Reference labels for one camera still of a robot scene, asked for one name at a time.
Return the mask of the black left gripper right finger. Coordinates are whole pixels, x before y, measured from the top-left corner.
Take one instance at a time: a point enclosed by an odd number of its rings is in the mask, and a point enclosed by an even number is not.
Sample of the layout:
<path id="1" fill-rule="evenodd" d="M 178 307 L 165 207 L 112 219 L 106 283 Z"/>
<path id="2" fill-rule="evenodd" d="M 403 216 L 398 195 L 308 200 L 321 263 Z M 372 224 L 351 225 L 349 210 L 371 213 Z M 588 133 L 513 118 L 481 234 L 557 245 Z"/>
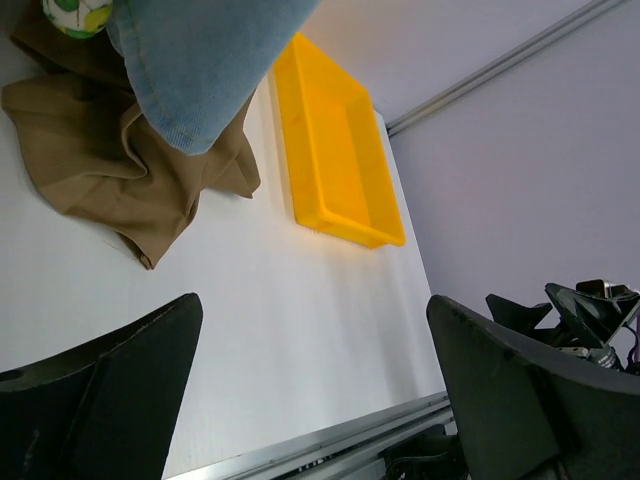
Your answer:
<path id="1" fill-rule="evenodd" d="M 426 316 L 472 478 L 638 478 L 638 377 L 446 296 L 432 296 Z"/>

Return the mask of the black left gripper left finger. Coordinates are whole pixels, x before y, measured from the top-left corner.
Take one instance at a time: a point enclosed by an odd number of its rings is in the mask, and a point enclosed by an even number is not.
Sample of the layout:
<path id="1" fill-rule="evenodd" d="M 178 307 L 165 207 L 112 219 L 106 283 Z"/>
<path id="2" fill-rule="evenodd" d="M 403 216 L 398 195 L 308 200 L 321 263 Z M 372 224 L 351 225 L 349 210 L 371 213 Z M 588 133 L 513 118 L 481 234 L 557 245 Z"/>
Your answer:
<path id="1" fill-rule="evenodd" d="M 159 479 L 196 353 L 200 298 L 1 375 L 4 479 Z"/>

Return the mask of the khaki tan skirt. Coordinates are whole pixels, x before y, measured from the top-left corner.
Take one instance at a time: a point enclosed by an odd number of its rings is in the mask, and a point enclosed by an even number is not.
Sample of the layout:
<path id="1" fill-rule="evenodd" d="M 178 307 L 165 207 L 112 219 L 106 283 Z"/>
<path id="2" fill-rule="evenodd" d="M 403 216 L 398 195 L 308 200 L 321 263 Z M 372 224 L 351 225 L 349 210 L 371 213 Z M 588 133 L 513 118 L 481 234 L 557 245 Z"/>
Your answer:
<path id="1" fill-rule="evenodd" d="M 259 187 L 244 112 L 188 156 L 150 126 L 105 33 L 70 38 L 31 5 L 11 38 L 44 70 L 2 90 L 36 190 L 57 212 L 115 231 L 145 268 L 191 224 L 203 190 L 249 198 Z"/>

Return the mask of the light blue denim skirt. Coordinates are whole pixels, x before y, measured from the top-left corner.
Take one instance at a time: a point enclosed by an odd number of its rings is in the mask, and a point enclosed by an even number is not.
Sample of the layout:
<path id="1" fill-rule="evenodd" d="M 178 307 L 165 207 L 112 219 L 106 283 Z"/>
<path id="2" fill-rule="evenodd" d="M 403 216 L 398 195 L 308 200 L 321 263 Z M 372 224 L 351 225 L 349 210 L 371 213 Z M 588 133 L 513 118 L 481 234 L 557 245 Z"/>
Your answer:
<path id="1" fill-rule="evenodd" d="M 308 1 L 116 1 L 107 24 L 142 114 L 186 155 L 209 150 L 294 34 Z"/>

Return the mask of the lemon print skirt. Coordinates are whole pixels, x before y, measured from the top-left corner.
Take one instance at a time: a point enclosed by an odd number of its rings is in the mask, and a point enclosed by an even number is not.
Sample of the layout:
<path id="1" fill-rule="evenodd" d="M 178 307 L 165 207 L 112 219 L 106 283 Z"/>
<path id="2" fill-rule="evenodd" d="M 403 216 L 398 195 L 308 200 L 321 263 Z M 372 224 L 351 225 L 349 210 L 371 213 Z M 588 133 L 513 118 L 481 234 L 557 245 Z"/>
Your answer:
<path id="1" fill-rule="evenodd" d="M 112 0 L 42 0 L 45 17 L 65 35 L 88 39 L 102 31 L 113 9 Z"/>

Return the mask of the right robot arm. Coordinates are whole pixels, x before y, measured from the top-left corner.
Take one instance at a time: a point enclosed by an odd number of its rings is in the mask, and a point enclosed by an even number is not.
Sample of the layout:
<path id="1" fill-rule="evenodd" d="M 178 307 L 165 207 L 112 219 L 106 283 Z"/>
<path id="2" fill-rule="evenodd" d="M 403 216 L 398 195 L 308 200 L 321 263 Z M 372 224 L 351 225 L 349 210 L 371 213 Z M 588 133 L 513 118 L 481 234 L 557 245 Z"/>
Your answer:
<path id="1" fill-rule="evenodd" d="M 571 289 L 545 285 L 547 303 L 526 307 L 489 294 L 485 301 L 493 321 L 559 351 L 603 368 L 639 374 L 639 292 L 602 279 L 579 282 Z M 634 335 L 634 345 L 622 362 L 611 345 L 621 330 Z"/>

